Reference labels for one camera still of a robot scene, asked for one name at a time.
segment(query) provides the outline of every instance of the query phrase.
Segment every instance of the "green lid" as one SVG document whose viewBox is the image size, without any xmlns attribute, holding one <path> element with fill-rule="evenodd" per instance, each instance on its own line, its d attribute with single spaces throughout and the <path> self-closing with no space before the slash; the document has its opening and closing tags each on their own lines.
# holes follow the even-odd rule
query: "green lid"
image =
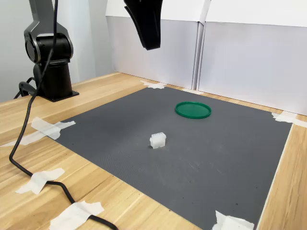
<svg viewBox="0 0 307 230">
<path fill-rule="evenodd" d="M 211 114 L 211 108 L 199 102 L 180 102 L 176 105 L 175 111 L 180 116 L 191 119 L 202 119 Z"/>
</svg>

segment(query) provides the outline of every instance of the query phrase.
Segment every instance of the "small white plastic piece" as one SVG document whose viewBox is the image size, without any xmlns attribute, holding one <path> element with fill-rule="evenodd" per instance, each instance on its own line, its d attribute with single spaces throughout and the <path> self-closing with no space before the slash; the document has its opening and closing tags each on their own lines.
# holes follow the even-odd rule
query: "small white plastic piece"
<svg viewBox="0 0 307 230">
<path fill-rule="evenodd" d="M 166 135 L 164 133 L 152 134 L 152 137 L 149 140 L 150 140 L 150 145 L 153 149 L 164 147 Z"/>
</svg>

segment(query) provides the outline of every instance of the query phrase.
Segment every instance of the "black cable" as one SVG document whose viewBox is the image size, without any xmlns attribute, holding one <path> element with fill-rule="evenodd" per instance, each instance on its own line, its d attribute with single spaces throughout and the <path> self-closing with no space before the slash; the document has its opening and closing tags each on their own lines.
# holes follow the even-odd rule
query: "black cable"
<svg viewBox="0 0 307 230">
<path fill-rule="evenodd" d="M 34 77 L 30 77 L 28 80 L 27 80 L 27 83 L 30 83 L 32 80 L 35 81 Z M 16 96 L 14 97 L 14 99 L 18 98 L 20 96 L 21 92 L 19 91 Z"/>
<path fill-rule="evenodd" d="M 17 163 L 14 159 L 13 159 L 13 156 L 20 144 L 20 141 L 21 139 L 23 138 L 23 135 L 24 135 L 24 132 L 25 132 L 25 128 L 27 127 L 27 124 L 28 124 L 28 120 L 29 120 L 29 116 L 30 116 L 30 111 L 31 111 L 31 105 L 34 101 L 34 99 L 36 98 L 39 90 L 40 90 L 40 87 L 41 87 L 41 84 L 42 84 L 42 81 L 43 81 L 43 77 L 46 73 L 46 70 L 47 68 L 49 67 L 50 65 L 50 62 L 51 62 L 51 58 L 52 58 L 52 55 L 53 55 L 53 51 L 54 51 L 54 48 L 55 48 L 55 45 L 57 43 L 57 17 L 58 17 L 58 1 L 59 0 L 55 0 L 55 6 L 54 6 L 54 16 L 53 16 L 53 46 L 49 52 L 49 55 L 48 55 L 48 59 L 47 59 L 47 62 L 45 64 L 45 67 L 44 67 L 44 70 L 42 72 L 42 80 L 39 82 L 39 84 L 37 85 L 37 88 L 36 88 L 36 91 L 35 93 L 32 95 L 30 101 L 29 101 L 29 104 L 28 104 L 28 108 L 27 108 L 27 112 L 26 112 L 26 116 L 25 116 L 25 119 L 24 119 L 24 124 L 23 124 L 23 127 L 21 129 L 21 132 L 17 138 L 17 141 L 10 153 L 10 162 L 15 165 L 17 168 L 19 168 L 21 171 L 23 171 L 25 174 L 29 175 L 29 176 L 32 176 L 33 173 L 31 173 L 30 171 L 28 171 L 27 169 L 25 169 L 23 166 L 21 166 L 19 163 Z M 69 193 L 67 187 L 65 186 L 65 184 L 61 183 L 61 182 L 56 182 L 56 181 L 47 181 L 46 184 L 51 184 L 51 185 L 58 185 L 58 186 L 61 186 L 65 195 L 67 196 L 67 198 L 69 199 L 69 201 L 73 204 L 75 203 L 75 200 L 72 198 L 71 194 Z M 91 215 L 89 217 L 89 219 L 92 219 L 92 220 L 95 220 L 101 224 L 104 224 L 108 227 L 110 227 L 111 229 L 113 230 L 118 230 L 118 228 L 112 224 L 111 222 L 105 220 L 105 219 L 102 219 L 100 217 L 96 217 L 96 216 L 93 216 Z"/>
</svg>

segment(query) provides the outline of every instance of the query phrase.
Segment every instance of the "wooden tabletop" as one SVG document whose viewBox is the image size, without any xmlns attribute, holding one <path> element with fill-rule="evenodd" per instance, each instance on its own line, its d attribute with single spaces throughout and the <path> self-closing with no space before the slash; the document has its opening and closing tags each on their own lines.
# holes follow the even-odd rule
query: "wooden tabletop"
<svg viewBox="0 0 307 230">
<path fill-rule="evenodd" d="M 38 116 L 54 124 L 86 112 L 145 88 L 140 80 L 131 75 L 114 73 L 74 84 L 73 90 L 80 95 L 57 103 L 37 97 L 32 105 L 29 123 Z M 171 85 L 168 87 L 182 90 Z M 274 113 L 282 112 L 208 93 L 202 95 Z M 29 99 L 27 96 L 0 103 L 0 146 L 17 139 Z M 297 118 L 307 121 L 306 116 L 298 115 Z M 260 230 L 307 229 L 306 130 L 292 125 L 261 216 Z M 35 130 L 28 125 L 25 135 L 33 132 Z M 12 147 L 0 148 L 0 229 L 48 229 L 50 221 L 70 203 L 58 186 L 46 185 L 39 195 L 31 192 L 16 194 L 15 191 L 26 184 L 29 177 L 10 163 L 11 150 Z M 119 229 L 198 229 L 132 186 L 47 137 L 27 146 L 19 146 L 14 159 L 33 173 L 63 168 L 65 173 L 57 181 L 67 186 L 76 201 L 101 202 L 105 210 L 99 216 Z M 80 229 L 107 227 L 87 220 Z"/>
</svg>

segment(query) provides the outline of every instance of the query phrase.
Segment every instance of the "tape piece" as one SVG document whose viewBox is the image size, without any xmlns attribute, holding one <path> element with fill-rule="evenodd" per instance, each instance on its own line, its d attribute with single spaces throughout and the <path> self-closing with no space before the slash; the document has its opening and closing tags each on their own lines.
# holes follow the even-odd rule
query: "tape piece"
<svg viewBox="0 0 307 230">
<path fill-rule="evenodd" d="M 204 92 L 200 92 L 200 91 L 196 91 L 196 90 L 190 90 L 190 89 L 183 89 L 182 91 L 194 93 L 194 94 L 197 94 L 197 95 L 201 95 L 201 94 L 204 93 Z"/>
<path fill-rule="evenodd" d="M 55 125 L 50 124 L 39 117 L 35 117 L 33 119 L 31 127 L 35 128 L 37 131 L 40 131 L 41 133 L 45 134 L 46 136 L 49 136 L 54 140 L 58 139 L 60 136 L 59 132 L 61 131 L 61 129 L 59 127 L 56 127 Z"/>
<path fill-rule="evenodd" d="M 15 193 L 26 193 L 32 191 L 38 195 L 42 191 L 47 181 L 54 181 L 63 175 L 65 171 L 61 168 L 52 171 L 36 172 L 31 176 L 30 181 L 18 189 Z"/>
<path fill-rule="evenodd" d="M 58 131 L 56 128 L 59 128 L 59 129 L 61 130 L 61 129 L 64 129 L 64 128 L 67 128 L 67 127 L 69 127 L 69 126 L 72 126 L 72 125 L 75 125 L 75 124 L 76 124 L 74 121 L 71 121 L 71 122 L 67 122 L 67 123 L 57 122 L 57 123 L 55 123 L 54 125 L 52 125 L 52 124 L 49 124 L 48 122 L 45 122 L 45 121 L 44 121 L 45 123 L 42 123 L 40 120 L 37 120 L 37 119 L 36 119 L 34 126 L 36 126 L 36 127 L 38 127 L 39 129 L 41 129 L 40 124 L 42 124 L 44 128 L 46 128 L 46 127 L 47 127 L 47 124 L 48 124 L 48 125 L 50 125 L 49 127 L 50 127 L 51 130 L 53 130 L 53 131 Z M 34 133 L 32 133 L 32 134 L 23 136 L 23 138 L 21 139 L 20 144 L 21 144 L 21 145 L 28 145 L 28 144 L 30 144 L 30 143 L 33 143 L 33 142 L 35 142 L 35 141 L 38 141 L 38 140 L 40 140 L 41 138 L 47 136 L 46 133 L 49 133 L 49 131 L 48 131 L 48 130 L 44 130 L 44 129 L 43 129 L 43 131 L 45 131 L 45 133 L 43 133 L 43 132 L 41 132 L 41 131 L 36 131 L 36 132 L 34 132 Z M 53 134 L 50 134 L 49 137 L 51 137 L 52 139 L 55 139 L 57 136 L 60 136 L 59 132 L 56 133 L 56 134 L 54 134 L 54 135 L 53 135 Z M 15 143 L 16 143 L 16 141 L 17 141 L 17 140 L 11 141 L 10 143 L 7 143 L 7 144 L 5 144 L 5 145 L 2 145 L 1 147 L 14 146 Z"/>
<path fill-rule="evenodd" d="M 287 112 L 287 111 L 283 111 L 281 114 L 272 113 L 272 115 L 273 115 L 273 118 L 275 118 L 276 121 L 293 123 L 297 126 L 307 128 L 307 122 L 306 121 L 301 121 L 301 120 L 296 119 L 297 114 L 290 113 L 290 112 Z"/>
<path fill-rule="evenodd" d="M 88 204 L 85 201 L 73 203 L 50 222 L 50 230 L 74 230 L 84 224 L 90 215 L 97 216 L 104 209 L 100 202 Z"/>
<path fill-rule="evenodd" d="M 236 217 L 225 216 L 215 211 L 216 224 L 212 230 L 253 230 L 254 224 Z"/>
<path fill-rule="evenodd" d="M 149 83 L 145 81 L 141 81 L 144 85 L 147 85 L 148 88 L 153 88 L 153 89 L 164 89 L 164 86 L 167 85 L 166 83 Z"/>
</svg>

